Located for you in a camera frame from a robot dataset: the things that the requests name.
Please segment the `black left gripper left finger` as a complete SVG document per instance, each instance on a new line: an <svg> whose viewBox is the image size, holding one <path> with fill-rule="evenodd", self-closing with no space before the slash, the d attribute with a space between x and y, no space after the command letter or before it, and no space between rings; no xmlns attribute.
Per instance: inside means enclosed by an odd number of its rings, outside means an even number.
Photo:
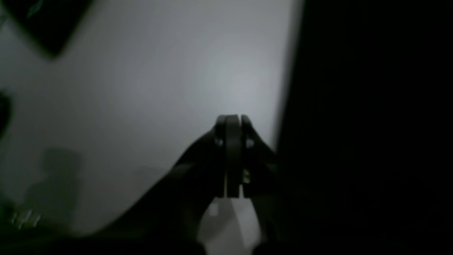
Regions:
<svg viewBox="0 0 453 255"><path fill-rule="evenodd" d="M107 227L71 242L72 255L205 255L197 240L211 201L224 193L227 115Z"/></svg>

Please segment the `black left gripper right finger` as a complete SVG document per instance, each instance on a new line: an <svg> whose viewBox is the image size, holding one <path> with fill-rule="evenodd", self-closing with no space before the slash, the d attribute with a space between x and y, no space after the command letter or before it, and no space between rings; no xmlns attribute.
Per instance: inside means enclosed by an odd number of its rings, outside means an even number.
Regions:
<svg viewBox="0 0 453 255"><path fill-rule="evenodd" d="M243 194L249 198L258 218L261 241L254 255L278 255L281 241L281 212L274 152L254 129L251 119L241 115Z"/></svg>

